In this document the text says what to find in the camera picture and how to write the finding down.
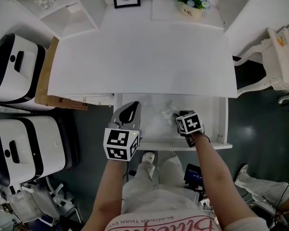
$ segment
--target dark green floor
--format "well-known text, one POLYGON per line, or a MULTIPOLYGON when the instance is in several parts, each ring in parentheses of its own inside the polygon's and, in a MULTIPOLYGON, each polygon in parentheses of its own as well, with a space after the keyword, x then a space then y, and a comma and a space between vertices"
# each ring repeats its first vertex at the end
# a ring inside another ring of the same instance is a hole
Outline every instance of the dark green floor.
MULTIPOLYGON (((260 64, 248 62, 236 67, 237 86, 257 82, 265 75, 260 64)), ((232 149, 219 150, 234 177, 239 167, 247 163, 255 177, 274 181, 289 181, 289 106, 281 107, 277 100, 284 93, 266 89, 229 99, 228 142, 232 149)), ((79 165, 54 174, 73 192, 83 220, 90 216, 94 198, 106 164, 103 149, 104 128, 112 116, 112 108, 90 106, 88 111, 73 111, 79 145, 79 165)), ((142 153, 137 151, 130 169, 138 164, 142 153)), ((177 153, 185 170, 188 163, 198 165, 196 152, 177 153)), ((246 191, 239 189, 241 195, 246 191)))

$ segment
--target white pants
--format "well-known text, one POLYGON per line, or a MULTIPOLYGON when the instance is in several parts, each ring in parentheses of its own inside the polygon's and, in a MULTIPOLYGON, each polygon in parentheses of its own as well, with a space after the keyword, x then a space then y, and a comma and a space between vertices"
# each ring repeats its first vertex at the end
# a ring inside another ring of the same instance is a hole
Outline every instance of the white pants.
POLYGON ((263 201, 263 197, 265 197, 274 206, 278 205, 281 197, 280 205, 289 198, 289 184, 286 182, 260 180, 249 176, 247 173, 242 173, 239 174, 236 185, 250 192, 254 200, 263 201))
POLYGON ((125 201, 154 189, 165 189, 183 195, 194 203, 198 201, 198 193, 184 188, 184 172, 178 156, 173 152, 158 152, 159 185, 155 186, 152 174, 155 166, 149 162, 138 165, 135 177, 123 186, 122 197, 125 201))

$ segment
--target black button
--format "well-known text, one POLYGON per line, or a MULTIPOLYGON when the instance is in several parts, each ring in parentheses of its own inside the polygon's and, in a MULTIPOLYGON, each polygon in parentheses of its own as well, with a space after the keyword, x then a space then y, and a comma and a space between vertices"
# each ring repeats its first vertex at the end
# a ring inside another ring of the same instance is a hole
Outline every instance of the black button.
POLYGON ((13 63, 13 62, 15 62, 16 57, 15 57, 14 55, 11 55, 10 60, 11 60, 11 62, 13 63))
POLYGON ((11 153, 10 153, 9 150, 5 150, 5 151, 4 151, 4 155, 5 155, 6 157, 10 157, 10 156, 11 156, 11 153))

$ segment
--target forearm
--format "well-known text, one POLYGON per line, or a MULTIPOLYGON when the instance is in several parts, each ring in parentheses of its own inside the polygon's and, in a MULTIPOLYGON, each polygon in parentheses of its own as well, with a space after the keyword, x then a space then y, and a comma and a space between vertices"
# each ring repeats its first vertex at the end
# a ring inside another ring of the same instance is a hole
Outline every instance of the forearm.
POLYGON ((92 214, 83 231, 103 231, 121 214, 123 161, 108 160, 98 188, 92 214))
POLYGON ((239 195, 226 163, 208 139, 193 134, 206 193, 221 228, 244 218, 256 217, 239 195))

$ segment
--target white cube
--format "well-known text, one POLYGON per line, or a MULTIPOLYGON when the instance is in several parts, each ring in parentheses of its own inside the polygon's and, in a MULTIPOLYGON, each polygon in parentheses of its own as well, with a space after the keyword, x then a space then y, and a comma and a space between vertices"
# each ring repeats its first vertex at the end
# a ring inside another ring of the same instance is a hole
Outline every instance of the white cube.
POLYGON ((190 113, 176 118, 178 128, 182 134, 190 134, 202 130, 202 124, 197 113, 190 113))
POLYGON ((108 159, 130 161, 139 143, 139 131, 105 128, 103 146, 108 159))

